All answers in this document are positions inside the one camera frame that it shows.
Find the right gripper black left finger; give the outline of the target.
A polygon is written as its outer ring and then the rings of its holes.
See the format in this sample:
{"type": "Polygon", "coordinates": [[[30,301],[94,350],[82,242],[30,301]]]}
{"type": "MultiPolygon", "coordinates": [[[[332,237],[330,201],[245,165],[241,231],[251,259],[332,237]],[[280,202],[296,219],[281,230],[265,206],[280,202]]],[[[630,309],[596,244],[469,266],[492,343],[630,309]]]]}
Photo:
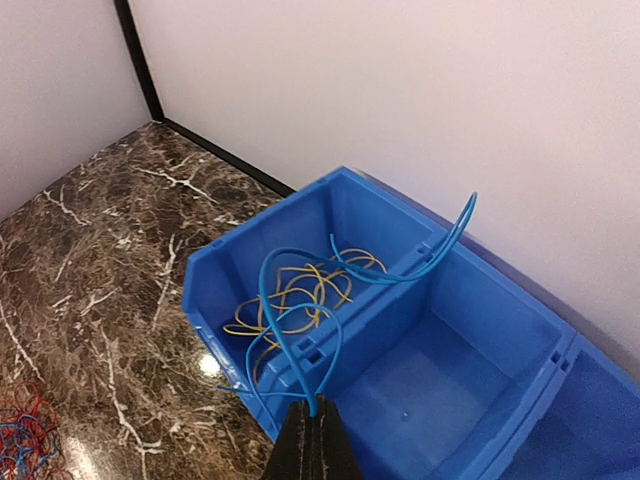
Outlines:
{"type": "Polygon", "coordinates": [[[264,479],[310,479],[313,419],[306,401],[290,405],[287,417],[263,471],[264,479]]]}

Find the black left corner post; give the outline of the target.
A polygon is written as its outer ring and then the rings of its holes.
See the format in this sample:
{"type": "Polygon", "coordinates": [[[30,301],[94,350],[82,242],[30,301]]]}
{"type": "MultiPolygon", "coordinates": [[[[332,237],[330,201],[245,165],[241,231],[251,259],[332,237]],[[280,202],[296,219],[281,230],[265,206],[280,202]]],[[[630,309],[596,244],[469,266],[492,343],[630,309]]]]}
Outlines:
{"type": "Polygon", "coordinates": [[[154,121],[163,122],[164,111],[142,48],[130,4],[127,0],[114,0],[113,4],[149,114],[154,121]]]}

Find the middle blue storage bin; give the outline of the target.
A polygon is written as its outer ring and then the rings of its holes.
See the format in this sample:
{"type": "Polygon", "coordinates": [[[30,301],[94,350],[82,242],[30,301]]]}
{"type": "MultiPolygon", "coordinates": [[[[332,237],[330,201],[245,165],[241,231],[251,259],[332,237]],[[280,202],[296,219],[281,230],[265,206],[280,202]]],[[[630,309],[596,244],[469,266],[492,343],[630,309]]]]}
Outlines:
{"type": "Polygon", "coordinates": [[[478,479],[574,337],[463,246],[426,277],[368,292],[292,345],[325,384],[367,479],[478,479]]]}

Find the blue storage bin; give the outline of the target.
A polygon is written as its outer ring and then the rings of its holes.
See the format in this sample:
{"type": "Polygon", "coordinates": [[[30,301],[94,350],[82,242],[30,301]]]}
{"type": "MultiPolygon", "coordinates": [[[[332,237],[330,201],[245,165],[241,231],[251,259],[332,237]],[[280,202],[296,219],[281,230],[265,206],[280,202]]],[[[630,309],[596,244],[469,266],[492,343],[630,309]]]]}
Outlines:
{"type": "MultiPolygon", "coordinates": [[[[225,332],[241,305],[254,321],[260,288],[273,291],[310,255],[333,247],[371,252],[394,275],[415,269],[442,231],[412,207],[342,169],[284,199],[188,261],[183,307],[253,418],[276,438],[301,392],[283,351],[266,352],[225,332]]],[[[421,448],[446,426],[436,369],[436,337],[446,282],[434,271],[395,286],[353,280],[335,319],[310,327],[283,320],[289,350],[312,389],[335,402],[361,447],[421,448]]]]}
{"type": "Polygon", "coordinates": [[[292,345],[325,384],[367,479],[478,479],[574,337],[463,246],[426,277],[368,292],[292,345]]]}
{"type": "Polygon", "coordinates": [[[578,335],[482,479],[637,479],[639,385],[578,335]]]}

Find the left blue storage bin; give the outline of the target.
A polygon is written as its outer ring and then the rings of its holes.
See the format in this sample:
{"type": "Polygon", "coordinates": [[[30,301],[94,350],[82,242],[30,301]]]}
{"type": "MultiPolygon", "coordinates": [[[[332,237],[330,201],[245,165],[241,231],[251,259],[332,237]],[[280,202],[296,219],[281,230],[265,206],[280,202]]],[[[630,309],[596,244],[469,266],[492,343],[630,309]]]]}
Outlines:
{"type": "MultiPolygon", "coordinates": [[[[412,207],[342,169],[284,199],[188,261],[183,307],[253,418],[276,438],[301,392],[283,351],[266,352],[225,332],[241,305],[254,321],[260,288],[273,291],[310,255],[333,247],[371,252],[394,275],[415,269],[442,231],[412,207]]],[[[353,280],[335,319],[310,327],[283,320],[289,350],[312,389],[335,402],[361,447],[421,448],[446,426],[436,369],[436,337],[446,282],[434,271],[395,286],[353,280]]]]}

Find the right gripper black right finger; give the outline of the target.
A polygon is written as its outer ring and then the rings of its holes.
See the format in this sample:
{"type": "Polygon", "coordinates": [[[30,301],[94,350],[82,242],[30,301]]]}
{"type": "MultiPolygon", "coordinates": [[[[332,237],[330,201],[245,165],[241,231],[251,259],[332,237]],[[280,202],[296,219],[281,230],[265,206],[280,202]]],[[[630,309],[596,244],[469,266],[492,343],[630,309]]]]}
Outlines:
{"type": "Polygon", "coordinates": [[[312,418],[312,478],[362,479],[349,437],[337,406],[317,396],[318,411],[312,418]]]}

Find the right blue storage bin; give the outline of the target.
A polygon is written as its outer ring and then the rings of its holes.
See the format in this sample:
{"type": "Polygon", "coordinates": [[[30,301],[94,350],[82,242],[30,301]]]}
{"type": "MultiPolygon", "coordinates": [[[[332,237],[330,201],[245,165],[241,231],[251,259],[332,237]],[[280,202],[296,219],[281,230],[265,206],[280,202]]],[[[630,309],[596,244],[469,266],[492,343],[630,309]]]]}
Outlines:
{"type": "Polygon", "coordinates": [[[482,479],[637,479],[639,385],[578,335],[482,479]]]}

